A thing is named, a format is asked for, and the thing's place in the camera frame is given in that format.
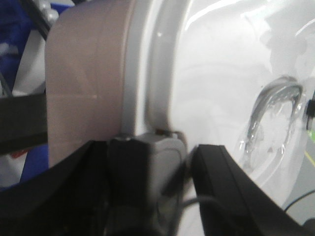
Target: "transparent plastic piece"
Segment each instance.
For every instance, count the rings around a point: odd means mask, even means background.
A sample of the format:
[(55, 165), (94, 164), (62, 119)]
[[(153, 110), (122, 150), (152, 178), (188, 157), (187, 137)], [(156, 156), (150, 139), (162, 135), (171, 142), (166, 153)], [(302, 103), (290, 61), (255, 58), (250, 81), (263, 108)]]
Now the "transparent plastic piece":
[[(291, 171), (284, 167), (299, 163), (303, 157), (305, 148), (299, 142), (306, 143), (303, 140), (307, 138), (304, 101), (303, 87), (292, 77), (268, 84), (258, 96), (248, 128), (239, 141), (239, 165), (270, 195), (275, 192), (266, 184), (270, 178)], [(299, 171), (299, 166), (295, 167), (294, 171)]]

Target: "green object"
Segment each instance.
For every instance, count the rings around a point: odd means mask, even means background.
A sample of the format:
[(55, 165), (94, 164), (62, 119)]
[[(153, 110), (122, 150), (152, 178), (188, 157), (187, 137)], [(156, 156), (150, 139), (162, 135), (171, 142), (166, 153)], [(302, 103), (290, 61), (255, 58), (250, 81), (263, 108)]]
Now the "green object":
[(315, 143), (315, 131), (310, 130), (310, 131), (308, 131), (308, 133), (309, 133), (309, 137), (311, 138), (311, 140)]

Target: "white curved surface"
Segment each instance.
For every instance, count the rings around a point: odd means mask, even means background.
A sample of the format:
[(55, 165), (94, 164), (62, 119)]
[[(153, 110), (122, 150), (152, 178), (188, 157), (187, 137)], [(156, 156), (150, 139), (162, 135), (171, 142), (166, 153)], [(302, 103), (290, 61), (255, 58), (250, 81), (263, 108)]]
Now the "white curved surface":
[(315, 89), (315, 3), (170, 0), (168, 4), (159, 15), (153, 40), (148, 109), (152, 126), (181, 132), (188, 151), (198, 144), (225, 145), (239, 160), (238, 146), (263, 88), (283, 75), (303, 85), (298, 118), (280, 164), (267, 178), (252, 176), (277, 204), (283, 204), (302, 164), (303, 112)]

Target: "black bracket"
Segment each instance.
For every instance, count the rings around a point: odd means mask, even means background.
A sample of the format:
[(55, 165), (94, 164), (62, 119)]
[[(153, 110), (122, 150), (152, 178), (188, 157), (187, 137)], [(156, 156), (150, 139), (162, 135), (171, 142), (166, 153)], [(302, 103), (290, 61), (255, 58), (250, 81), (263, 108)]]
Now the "black bracket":
[(306, 129), (310, 130), (312, 128), (312, 121), (315, 118), (315, 93), (312, 100), (309, 100), (307, 104), (306, 115), (308, 116)]

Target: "beige plastic part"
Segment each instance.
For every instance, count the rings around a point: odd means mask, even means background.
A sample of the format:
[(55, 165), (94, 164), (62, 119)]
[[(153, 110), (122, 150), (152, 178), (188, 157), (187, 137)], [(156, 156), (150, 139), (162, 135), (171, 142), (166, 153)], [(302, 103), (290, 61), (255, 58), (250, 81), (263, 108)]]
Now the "beige plastic part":
[(133, 7), (134, 0), (94, 0), (52, 27), (45, 51), (50, 167), (85, 142), (120, 132)]

